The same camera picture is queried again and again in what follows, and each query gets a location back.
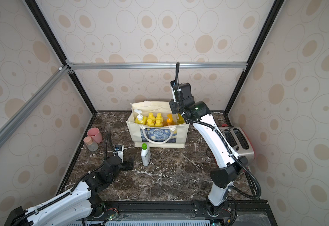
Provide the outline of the white bottle green cap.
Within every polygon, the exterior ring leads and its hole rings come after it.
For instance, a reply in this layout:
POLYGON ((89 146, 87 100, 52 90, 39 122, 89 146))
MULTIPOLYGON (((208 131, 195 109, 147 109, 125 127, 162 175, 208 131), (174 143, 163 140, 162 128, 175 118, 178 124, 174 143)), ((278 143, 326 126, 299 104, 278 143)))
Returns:
POLYGON ((146 143, 142 144, 141 159, 144 166, 148 166, 150 164, 151 152, 150 147, 146 143))

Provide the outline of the green bottle red cap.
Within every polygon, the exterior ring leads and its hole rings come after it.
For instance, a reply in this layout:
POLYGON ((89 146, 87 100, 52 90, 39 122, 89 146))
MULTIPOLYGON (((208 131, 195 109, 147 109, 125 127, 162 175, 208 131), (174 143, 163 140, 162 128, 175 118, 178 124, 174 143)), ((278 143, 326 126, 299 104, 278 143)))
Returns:
POLYGON ((184 124, 185 120, 180 113, 177 113, 177 124, 184 124))

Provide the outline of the amber pump soap bottle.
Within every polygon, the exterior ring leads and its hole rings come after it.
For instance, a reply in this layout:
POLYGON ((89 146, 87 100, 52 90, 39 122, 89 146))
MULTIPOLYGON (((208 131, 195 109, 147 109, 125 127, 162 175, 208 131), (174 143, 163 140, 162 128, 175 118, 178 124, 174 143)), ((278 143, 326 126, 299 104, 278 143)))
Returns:
POLYGON ((167 124, 167 126, 175 124, 174 121, 173 121, 173 115, 172 114, 167 115, 166 124, 167 124))

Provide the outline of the orange soap bottle back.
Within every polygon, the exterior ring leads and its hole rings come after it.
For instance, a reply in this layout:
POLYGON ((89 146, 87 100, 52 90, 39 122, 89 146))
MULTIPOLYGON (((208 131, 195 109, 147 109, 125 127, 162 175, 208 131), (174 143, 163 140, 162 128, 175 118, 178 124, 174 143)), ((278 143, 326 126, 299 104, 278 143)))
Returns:
POLYGON ((148 119, 150 119, 152 122, 156 122, 156 117, 153 115, 152 112, 148 113, 148 119))

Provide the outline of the orange soap bottle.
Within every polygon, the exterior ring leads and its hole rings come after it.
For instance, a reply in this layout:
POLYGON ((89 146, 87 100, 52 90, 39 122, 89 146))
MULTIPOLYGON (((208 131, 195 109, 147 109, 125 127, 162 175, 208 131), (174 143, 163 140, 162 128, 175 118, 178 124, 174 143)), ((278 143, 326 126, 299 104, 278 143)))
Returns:
POLYGON ((155 123, 153 122, 152 119, 147 119, 147 122, 146 122, 146 125, 149 126, 149 127, 154 127, 155 126, 155 123))
POLYGON ((156 120, 160 120, 161 123, 163 123, 163 117, 162 117, 162 114, 161 113, 158 113, 157 116, 156 116, 156 120))
POLYGON ((155 127, 163 127, 163 122, 160 119, 156 119, 155 127))
POLYGON ((152 122, 156 122, 156 117, 153 115, 152 112, 148 113, 148 119, 150 119, 152 122))

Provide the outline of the cream Starry Night tote bag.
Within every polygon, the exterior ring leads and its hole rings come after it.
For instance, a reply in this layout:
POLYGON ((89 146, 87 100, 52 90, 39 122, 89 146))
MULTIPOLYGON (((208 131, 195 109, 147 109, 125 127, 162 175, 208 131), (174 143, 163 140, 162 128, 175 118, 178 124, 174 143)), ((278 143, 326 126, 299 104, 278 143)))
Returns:
POLYGON ((175 124, 163 127, 150 127, 138 124, 135 119, 139 115, 136 111, 140 110, 145 117, 149 113, 156 115, 161 113, 164 119, 172 113, 168 102, 164 101, 144 101, 131 104, 132 113, 126 123, 135 147, 141 147, 147 143, 149 147, 159 148, 184 148, 187 140, 189 125, 175 124))

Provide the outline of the large yellow pump soap bottle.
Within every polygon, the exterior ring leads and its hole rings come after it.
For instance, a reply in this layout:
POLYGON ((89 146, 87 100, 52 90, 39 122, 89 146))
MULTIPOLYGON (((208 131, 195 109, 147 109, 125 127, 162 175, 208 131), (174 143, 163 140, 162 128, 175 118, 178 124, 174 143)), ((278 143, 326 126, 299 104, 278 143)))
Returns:
POLYGON ((134 113, 137 114, 137 117, 135 119, 135 122, 137 124, 143 124, 143 125, 145 125, 146 122, 147 122, 147 117, 142 114, 142 111, 139 110, 139 109, 134 109, 133 111, 134 111, 134 113))

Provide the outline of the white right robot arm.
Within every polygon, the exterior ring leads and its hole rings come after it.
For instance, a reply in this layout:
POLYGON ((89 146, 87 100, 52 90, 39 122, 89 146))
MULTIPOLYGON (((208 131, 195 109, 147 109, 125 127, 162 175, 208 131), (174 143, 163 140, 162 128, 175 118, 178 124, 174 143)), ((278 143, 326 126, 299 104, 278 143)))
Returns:
POLYGON ((218 169, 210 173, 212 188, 208 195, 208 201, 213 207, 222 205, 229 192, 229 186, 238 177, 245 165, 247 158, 239 156, 230 146, 221 130, 217 127, 214 117, 206 103, 195 102, 191 94, 189 83, 176 84, 171 81, 173 100, 169 102, 174 114, 181 114, 185 122, 193 124, 202 135, 210 148, 218 166, 218 169))

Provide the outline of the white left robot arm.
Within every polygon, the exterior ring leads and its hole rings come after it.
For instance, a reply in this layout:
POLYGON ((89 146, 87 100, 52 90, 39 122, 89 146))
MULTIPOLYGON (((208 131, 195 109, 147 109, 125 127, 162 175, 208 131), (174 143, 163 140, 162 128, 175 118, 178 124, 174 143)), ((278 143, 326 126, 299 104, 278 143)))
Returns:
POLYGON ((105 213, 99 193, 107 189, 121 171, 133 170, 133 160, 111 156, 95 170, 84 174, 63 193, 26 210, 18 207, 10 212, 6 226, 64 226, 82 218, 100 218, 105 213))

